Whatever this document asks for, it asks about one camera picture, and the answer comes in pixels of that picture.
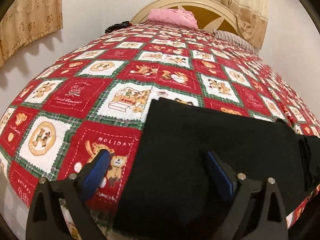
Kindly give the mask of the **red teddy bear bedspread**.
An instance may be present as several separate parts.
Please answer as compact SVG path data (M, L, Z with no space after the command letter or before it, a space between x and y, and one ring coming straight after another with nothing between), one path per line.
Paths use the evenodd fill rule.
M200 30L141 23L45 68L1 118L1 215L25 238L41 176L63 179L106 149L113 157L91 207L113 210L153 99L275 121L319 135L303 100L256 54Z

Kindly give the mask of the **striped pillow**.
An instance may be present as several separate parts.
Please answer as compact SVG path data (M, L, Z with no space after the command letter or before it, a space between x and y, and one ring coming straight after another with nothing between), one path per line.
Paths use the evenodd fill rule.
M217 29L213 29L213 34L216 38L230 42L232 44L240 46L242 49L246 51L250 51L254 54L257 54L257 52L255 51L255 48L249 42L247 42L245 39L243 39L242 37L236 34L230 33L228 31L217 30Z

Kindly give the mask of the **black clothing heap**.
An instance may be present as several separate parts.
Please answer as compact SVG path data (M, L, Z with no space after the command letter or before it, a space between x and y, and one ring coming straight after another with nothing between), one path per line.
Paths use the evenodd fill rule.
M105 34L109 34L120 29L128 28L131 25L132 23L130 21L124 21L121 23L114 24L112 26L109 26L107 29L105 29Z

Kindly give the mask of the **cream wooden headboard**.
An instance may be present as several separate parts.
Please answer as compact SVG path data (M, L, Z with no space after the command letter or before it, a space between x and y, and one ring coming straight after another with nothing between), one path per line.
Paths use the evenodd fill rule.
M214 0L157 0L139 11L132 18L131 23L139 24L146 21L150 11L156 8L190 11L197 20L199 29L208 33L212 33L215 29L228 31L242 37L235 14Z

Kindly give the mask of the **black pants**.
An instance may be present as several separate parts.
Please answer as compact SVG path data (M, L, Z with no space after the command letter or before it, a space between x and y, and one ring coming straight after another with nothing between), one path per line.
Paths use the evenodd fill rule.
M319 184L319 138L152 100L113 228L137 239L288 239Z

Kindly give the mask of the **beige side curtain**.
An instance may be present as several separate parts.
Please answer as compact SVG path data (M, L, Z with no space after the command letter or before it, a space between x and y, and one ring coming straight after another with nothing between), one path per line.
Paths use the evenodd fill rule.
M62 0L15 0L1 20L1 66L22 46L62 28Z

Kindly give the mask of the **pink folded blanket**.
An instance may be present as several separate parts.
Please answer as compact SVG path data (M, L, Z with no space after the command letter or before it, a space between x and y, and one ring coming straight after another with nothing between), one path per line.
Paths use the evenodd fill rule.
M198 29L197 20L190 11L178 9L152 9L146 20L148 23L158 23Z

